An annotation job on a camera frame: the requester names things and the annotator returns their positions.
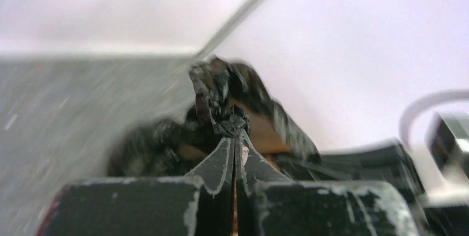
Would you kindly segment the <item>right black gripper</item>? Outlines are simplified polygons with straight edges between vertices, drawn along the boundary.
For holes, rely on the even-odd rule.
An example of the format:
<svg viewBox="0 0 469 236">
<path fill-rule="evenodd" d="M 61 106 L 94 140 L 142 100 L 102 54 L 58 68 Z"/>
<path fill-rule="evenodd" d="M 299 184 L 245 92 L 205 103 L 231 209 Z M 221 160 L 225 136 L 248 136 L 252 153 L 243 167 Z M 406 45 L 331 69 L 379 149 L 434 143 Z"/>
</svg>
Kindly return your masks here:
<svg viewBox="0 0 469 236">
<path fill-rule="evenodd" d="M 425 192 L 413 160 L 398 140 L 342 154 L 313 155 L 307 161 L 281 153 L 274 156 L 280 171 L 302 181 L 386 181 L 408 203 Z"/>
</svg>

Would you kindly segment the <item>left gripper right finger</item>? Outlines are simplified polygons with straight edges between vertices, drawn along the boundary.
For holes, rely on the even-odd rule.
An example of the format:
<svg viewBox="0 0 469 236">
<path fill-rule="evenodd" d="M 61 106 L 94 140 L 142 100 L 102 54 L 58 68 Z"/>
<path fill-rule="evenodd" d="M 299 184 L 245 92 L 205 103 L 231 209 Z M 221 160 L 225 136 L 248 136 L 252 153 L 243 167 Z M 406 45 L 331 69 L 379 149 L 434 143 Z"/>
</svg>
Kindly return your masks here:
<svg viewBox="0 0 469 236">
<path fill-rule="evenodd" d="M 418 235 L 409 205 L 386 181 L 302 181 L 236 140 L 241 235 Z"/>
</svg>

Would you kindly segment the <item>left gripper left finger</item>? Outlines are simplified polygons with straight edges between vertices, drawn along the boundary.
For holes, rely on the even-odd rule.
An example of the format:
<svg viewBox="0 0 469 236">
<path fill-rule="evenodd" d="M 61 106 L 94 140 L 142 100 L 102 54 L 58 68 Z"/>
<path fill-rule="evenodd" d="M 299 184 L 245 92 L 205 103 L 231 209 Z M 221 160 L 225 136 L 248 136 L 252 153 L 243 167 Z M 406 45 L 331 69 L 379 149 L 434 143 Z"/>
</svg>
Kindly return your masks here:
<svg viewBox="0 0 469 236">
<path fill-rule="evenodd" d="M 231 235 L 234 144 L 223 138 L 184 176 L 68 183 L 37 235 Z"/>
</svg>

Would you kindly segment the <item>black trash bag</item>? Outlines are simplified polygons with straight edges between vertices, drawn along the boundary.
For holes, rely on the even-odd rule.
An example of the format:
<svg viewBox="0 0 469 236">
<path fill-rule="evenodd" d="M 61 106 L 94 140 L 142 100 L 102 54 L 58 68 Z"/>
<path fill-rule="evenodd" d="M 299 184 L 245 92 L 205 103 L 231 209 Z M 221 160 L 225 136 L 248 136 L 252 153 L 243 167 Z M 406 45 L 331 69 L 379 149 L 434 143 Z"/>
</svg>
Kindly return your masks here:
<svg viewBox="0 0 469 236">
<path fill-rule="evenodd" d="M 245 129 L 264 156 L 320 158 L 314 142 L 271 97 L 254 68 L 214 56 L 189 69 L 195 102 L 182 123 L 165 117 L 132 128 L 112 149 L 109 177 L 182 176 L 203 161 L 220 140 Z"/>
</svg>

